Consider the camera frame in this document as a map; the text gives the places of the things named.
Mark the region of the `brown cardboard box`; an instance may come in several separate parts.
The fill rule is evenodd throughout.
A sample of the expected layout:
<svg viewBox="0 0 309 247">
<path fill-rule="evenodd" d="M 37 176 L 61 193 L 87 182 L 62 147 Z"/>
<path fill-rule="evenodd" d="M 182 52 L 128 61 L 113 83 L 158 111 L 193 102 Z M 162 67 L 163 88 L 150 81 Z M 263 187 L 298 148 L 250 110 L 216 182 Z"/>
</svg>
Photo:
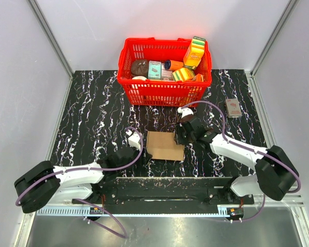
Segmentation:
<svg viewBox="0 0 309 247">
<path fill-rule="evenodd" d="M 176 144 L 173 132 L 147 133 L 146 149 L 155 160 L 184 161 L 184 146 Z"/>
</svg>

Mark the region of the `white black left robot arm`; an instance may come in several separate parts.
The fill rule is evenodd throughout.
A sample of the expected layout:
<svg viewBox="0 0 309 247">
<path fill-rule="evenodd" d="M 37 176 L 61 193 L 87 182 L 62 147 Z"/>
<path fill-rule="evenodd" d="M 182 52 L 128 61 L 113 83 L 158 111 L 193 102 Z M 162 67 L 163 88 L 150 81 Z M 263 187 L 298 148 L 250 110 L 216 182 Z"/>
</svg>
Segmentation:
<svg viewBox="0 0 309 247">
<path fill-rule="evenodd" d="M 54 166 L 50 161 L 40 162 L 15 181 L 18 196 L 15 204 L 28 214 L 47 204 L 78 199 L 97 203 L 101 191 L 94 185 L 115 179 L 120 171 L 133 165 L 145 165 L 151 158 L 146 148 L 127 146 L 107 155 L 103 160 L 70 168 Z"/>
</svg>

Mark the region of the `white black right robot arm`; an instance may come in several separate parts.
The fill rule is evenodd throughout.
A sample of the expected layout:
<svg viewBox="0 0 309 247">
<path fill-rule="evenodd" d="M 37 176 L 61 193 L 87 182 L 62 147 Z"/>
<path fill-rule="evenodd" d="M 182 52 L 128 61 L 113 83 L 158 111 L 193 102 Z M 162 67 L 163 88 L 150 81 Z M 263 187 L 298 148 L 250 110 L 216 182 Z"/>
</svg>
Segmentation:
<svg viewBox="0 0 309 247">
<path fill-rule="evenodd" d="M 261 148 L 239 142 L 221 132 L 205 128 L 193 115 L 183 117 L 175 125 L 174 140 L 178 145 L 192 144 L 209 153 L 227 157 L 254 171 L 253 175 L 233 177 L 225 185 L 223 195 L 231 204 L 254 194 L 281 201 L 299 176 L 279 146 Z"/>
</svg>

